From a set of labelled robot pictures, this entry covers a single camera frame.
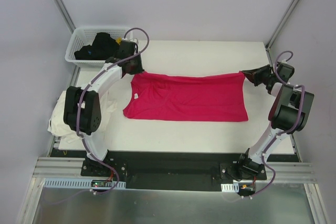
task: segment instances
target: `pink shirt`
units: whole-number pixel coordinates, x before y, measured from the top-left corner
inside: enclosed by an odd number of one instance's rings
[[[247,121],[243,73],[208,77],[136,74],[127,118],[166,121]]]

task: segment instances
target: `crumpled white fabric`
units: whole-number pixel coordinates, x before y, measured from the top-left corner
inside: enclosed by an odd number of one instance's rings
[[[49,119],[48,131],[54,136],[62,137],[63,141],[72,143],[73,141],[80,140],[80,137],[78,137],[76,135],[76,132],[72,131],[70,129],[70,126],[65,124],[63,121],[65,95],[66,91],[63,91],[57,101],[51,118]],[[104,133],[109,123],[111,113],[117,108],[117,102],[108,101],[108,92],[106,92],[102,96],[99,102],[101,111],[101,122],[97,131]]]

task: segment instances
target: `laundry basket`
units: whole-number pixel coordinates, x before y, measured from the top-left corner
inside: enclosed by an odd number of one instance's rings
[[[105,63],[104,60],[76,60],[74,53],[80,50],[83,46],[92,45],[97,33],[108,33],[113,39],[117,39],[123,38],[128,30],[129,28],[127,27],[118,26],[90,26],[76,28],[71,35],[65,54],[65,60],[76,64],[80,68],[101,68]],[[133,31],[130,31],[127,37],[132,39]]]

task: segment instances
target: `red cloth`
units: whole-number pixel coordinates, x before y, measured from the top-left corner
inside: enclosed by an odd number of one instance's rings
[[[166,121],[247,121],[243,73],[208,77],[136,74],[127,118]]]

